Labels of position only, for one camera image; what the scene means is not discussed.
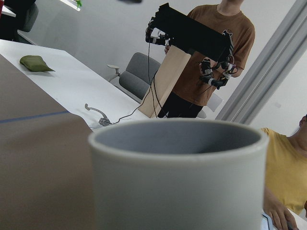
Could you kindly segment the person in yellow shirt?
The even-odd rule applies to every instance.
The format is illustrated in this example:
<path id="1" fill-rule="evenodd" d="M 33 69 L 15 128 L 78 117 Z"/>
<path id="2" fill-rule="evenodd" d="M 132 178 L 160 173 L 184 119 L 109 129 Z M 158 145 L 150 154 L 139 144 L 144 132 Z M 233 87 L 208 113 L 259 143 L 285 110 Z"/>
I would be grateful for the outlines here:
<path id="1" fill-rule="evenodd" d="M 307 208 L 307 118 L 302 117 L 299 129 L 290 137 L 269 128 L 262 128 L 269 137 L 263 211 L 279 230 L 291 225 L 293 216 Z"/>

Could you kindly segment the cardboard sheet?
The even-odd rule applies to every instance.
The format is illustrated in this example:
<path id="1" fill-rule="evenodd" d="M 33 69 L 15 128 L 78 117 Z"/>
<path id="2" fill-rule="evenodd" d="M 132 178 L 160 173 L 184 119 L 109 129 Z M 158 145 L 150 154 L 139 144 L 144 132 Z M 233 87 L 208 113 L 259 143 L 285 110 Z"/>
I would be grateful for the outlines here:
<path id="1" fill-rule="evenodd" d="M 171 93 L 174 85 L 188 63 L 191 55 L 176 46 L 171 46 L 152 84 L 138 108 L 149 118 L 156 117 Z"/>

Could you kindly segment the green cloth pouch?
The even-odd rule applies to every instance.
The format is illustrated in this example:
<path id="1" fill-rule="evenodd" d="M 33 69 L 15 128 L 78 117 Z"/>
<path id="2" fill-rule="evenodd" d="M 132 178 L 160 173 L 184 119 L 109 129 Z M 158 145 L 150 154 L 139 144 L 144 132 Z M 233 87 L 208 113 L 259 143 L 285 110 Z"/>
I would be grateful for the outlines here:
<path id="1" fill-rule="evenodd" d="M 24 65 L 31 72 L 49 72 L 51 69 L 41 56 L 27 55 L 20 59 L 20 64 Z"/>

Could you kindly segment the white mug with handle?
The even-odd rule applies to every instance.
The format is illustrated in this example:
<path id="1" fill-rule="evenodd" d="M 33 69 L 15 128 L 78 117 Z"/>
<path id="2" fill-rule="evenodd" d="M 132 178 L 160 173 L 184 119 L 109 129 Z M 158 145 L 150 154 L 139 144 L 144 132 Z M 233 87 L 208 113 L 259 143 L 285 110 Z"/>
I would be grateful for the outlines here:
<path id="1" fill-rule="evenodd" d="M 88 142 L 98 229 L 260 229 L 263 132 L 164 118 L 111 125 Z"/>

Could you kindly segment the black device with robot hands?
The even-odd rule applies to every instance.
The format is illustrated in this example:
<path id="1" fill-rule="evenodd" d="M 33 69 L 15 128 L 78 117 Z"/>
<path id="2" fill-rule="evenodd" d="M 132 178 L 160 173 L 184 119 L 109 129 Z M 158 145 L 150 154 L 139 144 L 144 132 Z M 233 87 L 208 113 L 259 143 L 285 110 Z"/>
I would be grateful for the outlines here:
<path id="1" fill-rule="evenodd" d="M 149 21 L 145 41 L 174 45 L 188 54 L 197 51 L 217 62 L 217 66 L 211 68 L 208 60 L 202 61 L 200 76 L 201 81 L 217 89 L 226 85 L 235 68 L 230 33 L 219 33 L 171 8 L 168 3 L 159 6 Z"/>

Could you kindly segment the grey office chair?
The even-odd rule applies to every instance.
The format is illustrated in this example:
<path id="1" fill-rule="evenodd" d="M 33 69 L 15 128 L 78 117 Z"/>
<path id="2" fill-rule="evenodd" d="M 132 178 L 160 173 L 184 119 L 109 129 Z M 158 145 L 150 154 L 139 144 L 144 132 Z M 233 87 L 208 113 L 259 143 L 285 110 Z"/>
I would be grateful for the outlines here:
<path id="1" fill-rule="evenodd" d="M 136 52 L 122 73 L 118 66 L 110 64 L 107 66 L 115 70 L 115 74 L 110 76 L 108 81 L 118 79 L 116 87 L 135 101 L 141 102 L 161 64 L 148 55 Z"/>

